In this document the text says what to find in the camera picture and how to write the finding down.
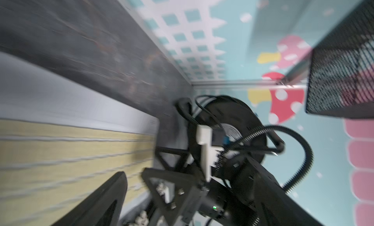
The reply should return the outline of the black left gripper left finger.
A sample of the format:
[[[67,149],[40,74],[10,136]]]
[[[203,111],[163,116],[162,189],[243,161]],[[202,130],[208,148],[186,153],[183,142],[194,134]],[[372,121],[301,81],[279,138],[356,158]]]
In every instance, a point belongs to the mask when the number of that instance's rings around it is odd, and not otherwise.
[[[128,188],[123,171],[116,172],[54,226],[116,226]]]

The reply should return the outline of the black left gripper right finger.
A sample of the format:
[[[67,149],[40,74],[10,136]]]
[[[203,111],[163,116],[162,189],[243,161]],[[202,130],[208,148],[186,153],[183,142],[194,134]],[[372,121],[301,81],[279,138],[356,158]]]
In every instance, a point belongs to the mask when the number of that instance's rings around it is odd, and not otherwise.
[[[254,202],[259,226],[320,226],[268,176],[254,177]]]

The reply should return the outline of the yellow key white keyboard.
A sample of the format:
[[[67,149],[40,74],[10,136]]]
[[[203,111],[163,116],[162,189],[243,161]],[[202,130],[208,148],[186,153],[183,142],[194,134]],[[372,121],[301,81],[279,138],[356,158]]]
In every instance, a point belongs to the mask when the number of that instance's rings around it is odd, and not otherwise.
[[[1,53],[1,225],[48,226],[118,171],[121,216],[149,193],[159,120]]]

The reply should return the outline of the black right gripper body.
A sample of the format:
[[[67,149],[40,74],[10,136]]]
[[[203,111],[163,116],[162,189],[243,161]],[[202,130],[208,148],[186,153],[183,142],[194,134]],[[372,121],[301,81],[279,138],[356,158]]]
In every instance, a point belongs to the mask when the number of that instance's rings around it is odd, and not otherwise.
[[[181,220],[186,224],[198,212],[223,226],[251,226],[259,217],[255,199],[260,193],[268,193],[260,182],[279,186],[274,176],[250,155],[225,160],[218,172],[224,184],[214,178],[207,181],[207,175],[195,162],[182,168],[182,172],[195,178],[192,196],[185,200],[182,212]]]

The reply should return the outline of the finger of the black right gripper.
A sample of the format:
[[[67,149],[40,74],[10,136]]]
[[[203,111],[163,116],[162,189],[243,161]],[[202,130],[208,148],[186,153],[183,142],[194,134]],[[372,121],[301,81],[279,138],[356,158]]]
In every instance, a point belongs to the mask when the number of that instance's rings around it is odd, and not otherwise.
[[[170,170],[145,168],[141,177],[149,188],[153,202],[164,216],[167,225],[190,224],[205,196],[205,180],[196,175]],[[157,190],[157,183],[170,187],[169,201]]]
[[[188,150],[156,147],[155,157],[168,171],[183,172],[190,156]]]

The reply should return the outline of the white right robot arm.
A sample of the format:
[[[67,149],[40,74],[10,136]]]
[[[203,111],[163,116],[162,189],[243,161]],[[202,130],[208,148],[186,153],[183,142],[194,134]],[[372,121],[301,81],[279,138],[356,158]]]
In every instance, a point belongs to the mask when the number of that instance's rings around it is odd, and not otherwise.
[[[297,132],[261,126],[236,141],[199,126],[199,151],[158,147],[179,156],[175,166],[146,168],[142,179],[169,226],[196,213],[223,226],[316,226],[293,190],[309,173],[313,151]]]

